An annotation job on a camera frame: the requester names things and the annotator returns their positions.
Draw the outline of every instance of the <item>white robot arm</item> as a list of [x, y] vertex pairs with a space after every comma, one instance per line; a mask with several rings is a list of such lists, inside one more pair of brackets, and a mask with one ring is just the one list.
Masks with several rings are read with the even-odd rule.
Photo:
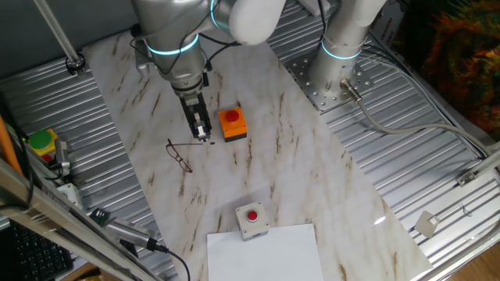
[[276, 28], [284, 3], [285, 0], [132, 0], [141, 26], [136, 37], [136, 64], [140, 69], [144, 66], [142, 61], [151, 60], [170, 82], [193, 137], [207, 141], [212, 129], [202, 95], [208, 81], [203, 75], [205, 60], [198, 33], [219, 28], [242, 44], [262, 43]]
[[[318, 56], [309, 69], [324, 94], [341, 90], [350, 79], [370, 24], [385, 0], [343, 0], [330, 18]], [[260, 44], [274, 31], [285, 0], [132, 0], [141, 32], [136, 65], [158, 68], [180, 99], [193, 137], [210, 138], [209, 114], [202, 88], [208, 85], [198, 33], [218, 28], [241, 44]]]

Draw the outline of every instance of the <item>colorful fabric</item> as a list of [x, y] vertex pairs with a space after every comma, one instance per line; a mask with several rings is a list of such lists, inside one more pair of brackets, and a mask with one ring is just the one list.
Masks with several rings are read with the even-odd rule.
[[500, 141], [500, 0], [413, 0], [405, 20], [399, 51], [448, 103]]

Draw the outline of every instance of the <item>keyboard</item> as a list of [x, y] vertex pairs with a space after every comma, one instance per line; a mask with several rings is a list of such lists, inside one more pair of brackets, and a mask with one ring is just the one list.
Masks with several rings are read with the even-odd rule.
[[0, 243], [14, 251], [10, 266], [2, 273], [7, 270], [16, 280], [51, 280], [73, 268], [68, 250], [16, 222], [11, 221], [10, 227], [2, 231]]

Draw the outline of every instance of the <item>eyeglasses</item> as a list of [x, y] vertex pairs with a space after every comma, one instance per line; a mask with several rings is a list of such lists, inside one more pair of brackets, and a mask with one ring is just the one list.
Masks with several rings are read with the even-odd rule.
[[168, 140], [168, 144], [165, 146], [166, 152], [179, 163], [179, 166], [186, 172], [186, 173], [192, 173], [193, 170], [189, 166], [189, 162], [186, 162], [180, 155], [179, 152], [175, 149], [174, 145], [180, 146], [180, 145], [203, 145], [203, 144], [172, 144], [172, 141], [170, 139]]

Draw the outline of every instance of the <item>small white box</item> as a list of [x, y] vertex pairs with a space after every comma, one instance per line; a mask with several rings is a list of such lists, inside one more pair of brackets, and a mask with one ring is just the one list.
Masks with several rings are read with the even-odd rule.
[[260, 202], [251, 203], [236, 209], [237, 224], [241, 238], [247, 241], [269, 232], [270, 224], [266, 210]]
[[436, 232], [439, 222], [441, 222], [441, 220], [437, 216], [432, 215], [428, 211], [423, 211], [414, 229], [422, 233], [425, 237], [431, 238], [434, 232]]

